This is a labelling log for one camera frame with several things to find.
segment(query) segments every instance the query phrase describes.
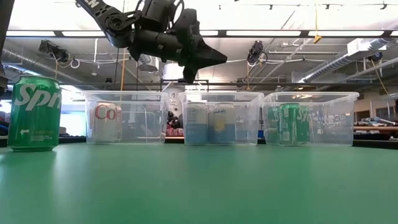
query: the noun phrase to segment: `transparent box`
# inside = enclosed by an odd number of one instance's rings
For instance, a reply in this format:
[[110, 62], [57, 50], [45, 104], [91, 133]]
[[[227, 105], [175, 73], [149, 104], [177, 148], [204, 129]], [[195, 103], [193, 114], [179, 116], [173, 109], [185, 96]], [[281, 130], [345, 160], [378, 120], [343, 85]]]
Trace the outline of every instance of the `transparent box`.
[[165, 142], [168, 94], [151, 91], [84, 91], [88, 144]]
[[257, 145], [262, 93], [180, 93], [186, 145]]
[[280, 92], [263, 99], [267, 144], [353, 144], [354, 92]]

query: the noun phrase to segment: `sprite logo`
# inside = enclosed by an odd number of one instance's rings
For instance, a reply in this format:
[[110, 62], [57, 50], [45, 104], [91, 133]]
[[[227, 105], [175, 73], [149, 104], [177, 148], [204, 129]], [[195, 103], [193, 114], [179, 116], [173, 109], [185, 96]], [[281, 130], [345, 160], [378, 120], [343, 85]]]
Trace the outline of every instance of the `sprite logo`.
[[[27, 89], [30, 88], [34, 92], [33, 96], [30, 97], [30, 95], [27, 92]], [[61, 93], [54, 93], [52, 96], [49, 92], [44, 91], [44, 90], [36, 90], [36, 85], [33, 84], [26, 84], [22, 85], [21, 89], [19, 90], [19, 94], [22, 97], [22, 100], [15, 100], [15, 105], [16, 106], [22, 106], [26, 105], [26, 111], [32, 111], [35, 106], [43, 106], [47, 105], [49, 108], [53, 108], [55, 105], [55, 102], [58, 100], [58, 106], [57, 108], [61, 108]]]

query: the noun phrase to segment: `ceiling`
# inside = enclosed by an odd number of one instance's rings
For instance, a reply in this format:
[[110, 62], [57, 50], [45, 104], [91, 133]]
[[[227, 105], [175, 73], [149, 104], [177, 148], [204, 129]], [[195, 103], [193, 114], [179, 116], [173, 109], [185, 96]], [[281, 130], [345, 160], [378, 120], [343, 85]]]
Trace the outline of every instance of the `ceiling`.
[[[108, 4], [125, 11], [134, 10], [136, 0], [131, 1], [105, 1]], [[384, 1], [388, 6], [380, 10], [383, 1], [343, 0], [322, 1], [317, 0], [318, 29], [398, 29], [396, 26], [398, 1]], [[212, 29], [315, 29], [315, 6], [314, 0], [185, 0], [186, 7], [192, 7], [198, 11], [198, 20], [201, 22], [201, 30]], [[94, 20], [82, 9], [75, 5], [72, 0], [42, 0], [42, 4], [33, 3], [30, 0], [16, 0], [9, 30], [98, 30]], [[6, 42], [18, 45], [21, 50], [27, 49], [40, 55], [38, 51], [42, 39], [7, 39]], [[75, 58], [83, 60], [94, 60], [95, 39], [47, 39], [58, 45]], [[247, 62], [248, 50], [254, 41], [261, 40], [266, 48], [269, 61], [278, 63], [285, 60], [289, 53], [301, 44], [303, 39], [250, 39], [250, 38], [205, 38], [205, 42], [211, 47], [228, 56], [228, 62], [222, 65], [201, 69], [198, 73], [199, 79], [210, 82], [236, 82], [239, 78], [248, 75]], [[286, 82], [291, 79], [292, 72], [305, 73], [323, 60], [329, 60], [335, 54], [346, 49], [346, 44], [352, 39], [322, 39], [317, 44], [310, 44], [299, 49], [298, 54], [290, 60], [305, 59], [300, 62], [285, 63], [277, 69], [265, 82], [277, 82], [278, 78]], [[110, 45], [106, 39], [98, 39], [97, 60], [115, 60], [118, 50]], [[119, 59], [128, 58], [128, 52], [119, 52]], [[384, 52], [383, 60], [395, 58], [398, 53], [398, 44], [391, 44]], [[48, 55], [44, 60], [53, 61]], [[264, 77], [275, 69], [277, 64], [267, 64], [253, 68], [251, 77]], [[138, 75], [140, 82], [159, 82], [161, 72], [148, 73], [138, 71], [133, 60], [125, 63], [125, 83], [136, 83]], [[363, 64], [358, 63], [358, 70], [363, 69]], [[68, 68], [68, 72], [82, 77], [88, 82], [104, 82], [105, 78], [112, 77], [114, 80], [116, 63], [100, 65], [82, 63], [78, 69]], [[339, 72], [352, 75], [357, 71], [355, 63], [342, 68]], [[116, 80], [120, 82], [123, 70], [121, 63], [118, 64]], [[157, 86], [148, 86], [152, 90]], [[127, 86], [125, 89], [135, 89], [135, 86]], [[233, 89], [233, 86], [213, 86], [212, 89]], [[261, 91], [273, 90], [270, 88], [259, 88]]]

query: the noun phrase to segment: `wall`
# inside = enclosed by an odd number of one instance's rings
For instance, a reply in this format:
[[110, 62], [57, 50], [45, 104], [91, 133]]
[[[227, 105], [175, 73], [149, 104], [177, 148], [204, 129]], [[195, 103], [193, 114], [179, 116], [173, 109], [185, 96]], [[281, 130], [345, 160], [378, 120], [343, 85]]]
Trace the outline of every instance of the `wall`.
[[[389, 90], [390, 94], [397, 93], [398, 87], [388, 88], [388, 90]], [[372, 105], [373, 105], [373, 116], [376, 116], [377, 108], [386, 108], [387, 107], [387, 101], [382, 99], [383, 96], [379, 96], [379, 92], [377, 90], [365, 92], [364, 97], [365, 97], [365, 99], [363, 99], [363, 100], [355, 101], [355, 106], [354, 106], [355, 111], [370, 110], [370, 100], [372, 100]], [[390, 106], [395, 105], [394, 100], [390, 100], [389, 102], [390, 102]]]

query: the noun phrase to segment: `silver can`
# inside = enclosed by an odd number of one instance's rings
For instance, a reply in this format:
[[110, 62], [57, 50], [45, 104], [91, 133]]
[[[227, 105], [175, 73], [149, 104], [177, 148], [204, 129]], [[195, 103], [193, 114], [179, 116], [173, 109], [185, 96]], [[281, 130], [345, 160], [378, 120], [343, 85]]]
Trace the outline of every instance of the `silver can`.
[[232, 103], [218, 103], [213, 110], [214, 137], [216, 144], [236, 142], [236, 113]]
[[204, 103], [188, 103], [186, 106], [184, 131], [186, 144], [206, 144], [207, 108]]
[[98, 102], [90, 111], [93, 142], [120, 142], [122, 140], [122, 108], [112, 102]]

